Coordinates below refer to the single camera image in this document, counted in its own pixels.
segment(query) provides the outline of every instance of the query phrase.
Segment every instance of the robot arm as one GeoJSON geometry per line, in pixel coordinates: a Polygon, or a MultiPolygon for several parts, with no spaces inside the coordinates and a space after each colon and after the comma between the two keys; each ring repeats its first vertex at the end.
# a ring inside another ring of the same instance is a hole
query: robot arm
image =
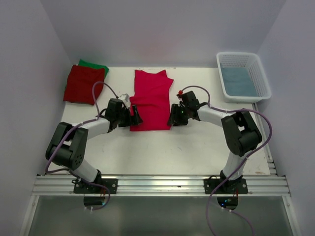
{"type": "MultiPolygon", "coordinates": [[[[220,173],[225,179],[236,170],[246,158],[246,154],[256,149],[262,141],[262,136],[248,111],[239,111],[232,115],[214,110],[206,102],[199,103],[192,91],[177,95],[179,104],[173,104],[169,125],[187,125],[188,119],[213,123],[223,128],[225,140],[230,154],[227,163],[220,173]]],[[[243,165],[224,184],[225,192],[233,192],[242,181],[243,165]]]]}
{"type": "MultiPolygon", "coordinates": [[[[96,121],[83,124],[75,129],[66,139],[66,141],[71,141],[71,144],[61,146],[53,159],[53,163],[68,168],[76,176],[88,182],[99,183],[101,172],[84,159],[86,142],[100,134],[111,132],[117,126],[126,127],[142,123],[136,106],[132,106],[132,110],[133,115],[129,110],[128,94],[124,94],[117,99],[110,99],[105,115],[100,115],[96,121]]],[[[76,125],[66,122],[59,123],[46,150],[47,160],[49,160],[65,134],[76,125]]]]}

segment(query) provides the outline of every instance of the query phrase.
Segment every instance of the blue cloth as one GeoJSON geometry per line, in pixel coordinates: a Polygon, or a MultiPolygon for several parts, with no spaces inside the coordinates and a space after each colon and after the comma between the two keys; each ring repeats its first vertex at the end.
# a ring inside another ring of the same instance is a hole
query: blue cloth
{"type": "Polygon", "coordinates": [[[230,96],[257,97],[250,75],[244,67],[221,67],[225,91],[230,96]]]}

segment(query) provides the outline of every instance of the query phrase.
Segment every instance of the pink towel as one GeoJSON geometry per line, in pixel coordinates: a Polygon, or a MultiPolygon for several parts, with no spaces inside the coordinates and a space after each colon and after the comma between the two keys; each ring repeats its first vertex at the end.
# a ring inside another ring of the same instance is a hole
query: pink towel
{"type": "Polygon", "coordinates": [[[131,126],[130,131],[169,130],[167,125],[170,116],[169,89],[173,80],[166,71],[157,74],[135,70],[134,97],[130,98],[137,109],[143,123],[131,126]]]}

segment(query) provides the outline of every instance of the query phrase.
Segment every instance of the white plastic basket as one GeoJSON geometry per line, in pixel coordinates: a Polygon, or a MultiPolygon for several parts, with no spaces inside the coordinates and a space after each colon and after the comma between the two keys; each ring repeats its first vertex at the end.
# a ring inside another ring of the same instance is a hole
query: white plastic basket
{"type": "Polygon", "coordinates": [[[254,103],[263,99],[271,97],[270,87],[262,67],[259,57],[254,53],[235,53],[225,52],[217,54],[218,69],[221,79],[221,85],[224,93],[224,99],[229,103],[254,103]],[[222,67],[245,67],[250,75],[250,78],[255,86],[257,95],[256,97],[241,97],[230,96],[226,93],[223,77],[222,67]]]}

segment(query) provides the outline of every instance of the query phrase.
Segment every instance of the red towel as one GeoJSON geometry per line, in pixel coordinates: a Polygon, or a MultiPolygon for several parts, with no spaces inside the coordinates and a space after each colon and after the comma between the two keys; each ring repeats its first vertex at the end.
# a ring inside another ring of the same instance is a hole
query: red towel
{"type": "MultiPolygon", "coordinates": [[[[104,81],[105,69],[93,69],[85,66],[74,65],[68,75],[67,86],[63,100],[67,102],[88,103],[94,105],[92,87],[97,81],[104,81]]],[[[103,84],[95,86],[97,99],[103,90],[103,84]]]]}
{"type": "Polygon", "coordinates": [[[157,74],[135,70],[134,97],[130,98],[137,109],[143,123],[131,126],[130,131],[169,130],[167,125],[170,116],[169,89],[173,80],[166,71],[157,74]]]}

